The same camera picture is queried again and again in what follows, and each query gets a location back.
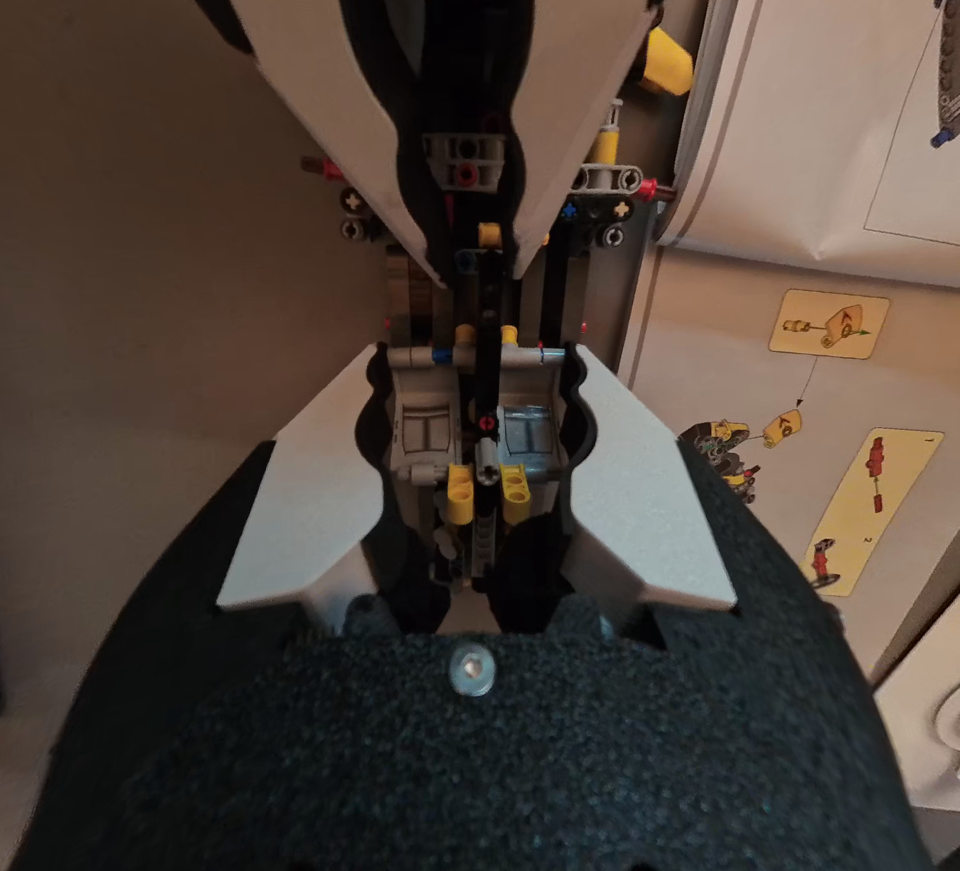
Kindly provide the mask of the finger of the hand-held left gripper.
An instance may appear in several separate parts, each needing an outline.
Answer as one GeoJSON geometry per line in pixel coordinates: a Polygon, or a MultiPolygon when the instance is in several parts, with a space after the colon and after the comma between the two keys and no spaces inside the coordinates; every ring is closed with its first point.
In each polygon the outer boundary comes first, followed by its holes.
{"type": "Polygon", "coordinates": [[[411,258],[437,285],[427,239],[402,202],[399,136],[349,40],[341,0],[229,0],[258,67],[411,258]]]}
{"type": "Polygon", "coordinates": [[[654,12],[648,0],[533,0],[532,37],[511,123],[525,168],[513,276],[542,246],[617,96],[654,12]]]}

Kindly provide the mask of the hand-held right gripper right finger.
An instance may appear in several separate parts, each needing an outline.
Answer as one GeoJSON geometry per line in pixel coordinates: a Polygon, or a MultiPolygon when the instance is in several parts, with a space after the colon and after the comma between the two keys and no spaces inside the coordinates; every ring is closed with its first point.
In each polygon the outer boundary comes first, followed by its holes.
{"type": "Polygon", "coordinates": [[[677,439],[591,350],[571,352],[587,435],[564,499],[562,575],[615,632],[652,603],[730,612],[738,596],[677,439]]]}

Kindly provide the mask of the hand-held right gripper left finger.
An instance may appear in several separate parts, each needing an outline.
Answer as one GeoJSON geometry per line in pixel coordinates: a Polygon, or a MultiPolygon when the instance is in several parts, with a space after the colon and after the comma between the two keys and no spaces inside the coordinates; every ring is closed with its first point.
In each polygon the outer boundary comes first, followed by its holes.
{"type": "Polygon", "coordinates": [[[377,350],[366,346],[274,436],[221,609],[297,603],[338,635],[351,602],[378,589],[362,541],[383,513],[383,483],[355,437],[377,350]]]}

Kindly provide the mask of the grey lego panel piece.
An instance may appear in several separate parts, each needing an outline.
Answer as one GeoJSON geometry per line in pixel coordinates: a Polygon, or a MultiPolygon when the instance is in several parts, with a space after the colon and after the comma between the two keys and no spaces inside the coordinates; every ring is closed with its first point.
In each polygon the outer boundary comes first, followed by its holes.
{"type": "Polygon", "coordinates": [[[463,462],[459,373],[434,366],[431,347],[391,347],[394,398],[390,471],[398,481],[426,487],[447,480],[463,462]]]}

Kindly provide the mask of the lego car chassis model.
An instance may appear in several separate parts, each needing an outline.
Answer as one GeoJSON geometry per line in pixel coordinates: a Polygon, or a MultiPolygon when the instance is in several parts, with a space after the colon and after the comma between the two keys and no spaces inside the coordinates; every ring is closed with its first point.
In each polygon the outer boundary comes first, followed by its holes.
{"type": "MultiPolygon", "coordinates": [[[[624,81],[659,31],[653,10],[624,81]]],[[[435,283],[332,159],[346,186],[342,233],[387,240],[389,339],[367,366],[372,393],[356,443],[378,470],[384,508],[362,541],[377,586],[403,628],[432,633],[455,584],[503,618],[576,591],[562,574],[572,537],[571,464],[586,455],[587,418],[572,403],[571,264],[621,233],[653,182],[618,164],[619,86],[558,215],[522,277],[514,218],[525,167],[512,123],[532,38],[533,0],[341,0],[347,36],[398,135],[402,202],[423,230],[435,283]],[[453,349],[462,464],[417,487],[390,470],[395,399],[388,350],[453,349]]]]}

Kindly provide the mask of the open lego instruction booklet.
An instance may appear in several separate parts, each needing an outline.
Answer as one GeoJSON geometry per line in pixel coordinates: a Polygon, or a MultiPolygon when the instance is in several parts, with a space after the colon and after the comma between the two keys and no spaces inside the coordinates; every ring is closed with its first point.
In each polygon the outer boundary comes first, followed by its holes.
{"type": "Polygon", "coordinates": [[[726,419],[747,510],[875,683],[958,537],[958,139],[935,0],[738,0],[702,142],[634,304],[633,393],[726,419]]]}

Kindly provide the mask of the white monitor stand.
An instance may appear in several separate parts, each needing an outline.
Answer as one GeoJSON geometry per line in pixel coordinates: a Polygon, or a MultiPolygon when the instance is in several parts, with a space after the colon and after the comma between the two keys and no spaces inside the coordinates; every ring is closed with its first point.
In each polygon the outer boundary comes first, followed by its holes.
{"type": "Polygon", "coordinates": [[[875,693],[910,802],[959,811],[959,600],[875,693]]]}

